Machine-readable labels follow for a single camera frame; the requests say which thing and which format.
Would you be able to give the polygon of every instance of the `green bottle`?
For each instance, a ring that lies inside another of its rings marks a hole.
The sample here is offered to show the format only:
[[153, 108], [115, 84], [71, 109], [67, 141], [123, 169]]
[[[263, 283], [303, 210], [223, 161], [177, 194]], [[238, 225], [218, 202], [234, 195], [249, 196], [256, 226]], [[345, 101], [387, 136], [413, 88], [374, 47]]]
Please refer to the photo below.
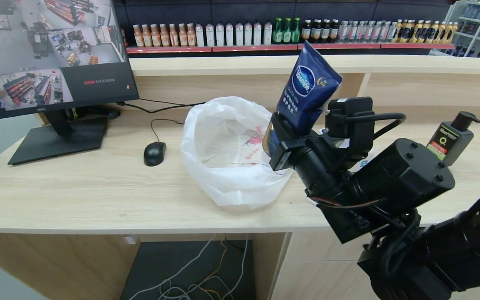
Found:
[[285, 18], [285, 23], [284, 23], [284, 33], [282, 33], [282, 42], [283, 44], [289, 44], [290, 43], [290, 40], [292, 39], [292, 31], [291, 31], [291, 28], [290, 28], [290, 21], [292, 19], [290, 19], [289, 17]]
[[277, 18], [275, 22], [275, 30], [274, 30], [274, 43], [280, 44], [283, 41], [283, 29], [281, 25], [282, 19], [280, 17]]
[[292, 32], [292, 43], [294, 44], [299, 43], [299, 35], [301, 34], [301, 29], [299, 28], [300, 27], [299, 21], [300, 21], [299, 18], [297, 17], [294, 18], [295, 26], [294, 26], [294, 31]]

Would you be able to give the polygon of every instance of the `countertop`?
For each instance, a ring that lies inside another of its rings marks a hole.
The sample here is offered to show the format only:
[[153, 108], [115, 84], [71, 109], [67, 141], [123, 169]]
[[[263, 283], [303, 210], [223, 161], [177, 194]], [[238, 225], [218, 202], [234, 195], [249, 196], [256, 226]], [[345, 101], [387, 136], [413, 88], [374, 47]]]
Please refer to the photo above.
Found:
[[[322, 213], [308, 204], [296, 176], [266, 207], [218, 207], [188, 175], [181, 159], [181, 125], [157, 121], [167, 144], [165, 161], [143, 163], [143, 149], [155, 141], [152, 118], [182, 121], [185, 110], [150, 116], [123, 112], [111, 121], [100, 150], [11, 167], [19, 145], [0, 155], [0, 233], [155, 234], [288, 232], [326, 227]], [[404, 123], [375, 141], [380, 152], [406, 137], [428, 142], [438, 123]], [[475, 138], [451, 167], [457, 184], [419, 207], [422, 224], [448, 219], [480, 197], [480, 124]]]

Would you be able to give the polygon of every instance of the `black cable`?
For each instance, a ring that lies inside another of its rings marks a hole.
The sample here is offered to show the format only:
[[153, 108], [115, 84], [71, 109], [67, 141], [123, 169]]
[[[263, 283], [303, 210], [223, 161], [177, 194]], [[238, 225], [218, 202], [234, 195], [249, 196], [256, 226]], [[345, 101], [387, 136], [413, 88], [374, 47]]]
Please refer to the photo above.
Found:
[[179, 121], [176, 121], [176, 120], [172, 120], [172, 119], [169, 119], [169, 118], [155, 118], [151, 121], [151, 130], [153, 131], [153, 133], [155, 134], [155, 137], [157, 137], [157, 142], [160, 142], [160, 139], [158, 138], [158, 135], [157, 133], [155, 132], [155, 129], [153, 128], [153, 122], [154, 121], [171, 121], [171, 122], [175, 122], [179, 125], [183, 125], [185, 122], [179, 122]]

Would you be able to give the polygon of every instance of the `vaseline logo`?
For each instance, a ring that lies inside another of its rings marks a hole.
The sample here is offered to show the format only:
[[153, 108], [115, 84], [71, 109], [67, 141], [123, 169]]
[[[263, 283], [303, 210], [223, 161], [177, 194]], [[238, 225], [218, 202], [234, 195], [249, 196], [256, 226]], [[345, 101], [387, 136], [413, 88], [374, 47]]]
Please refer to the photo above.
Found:
[[295, 69], [292, 78], [292, 86], [297, 94], [307, 97], [314, 87], [314, 73], [305, 66], [299, 66]]

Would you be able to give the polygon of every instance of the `plastic bag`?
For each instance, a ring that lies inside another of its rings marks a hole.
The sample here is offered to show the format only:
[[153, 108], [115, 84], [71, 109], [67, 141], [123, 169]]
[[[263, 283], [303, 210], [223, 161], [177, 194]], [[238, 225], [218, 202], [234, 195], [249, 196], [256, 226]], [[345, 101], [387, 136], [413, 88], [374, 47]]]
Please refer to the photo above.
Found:
[[262, 148], [271, 116], [241, 97], [219, 97], [188, 113], [181, 153], [188, 172], [217, 205], [267, 205], [290, 178], [291, 170], [271, 169]]

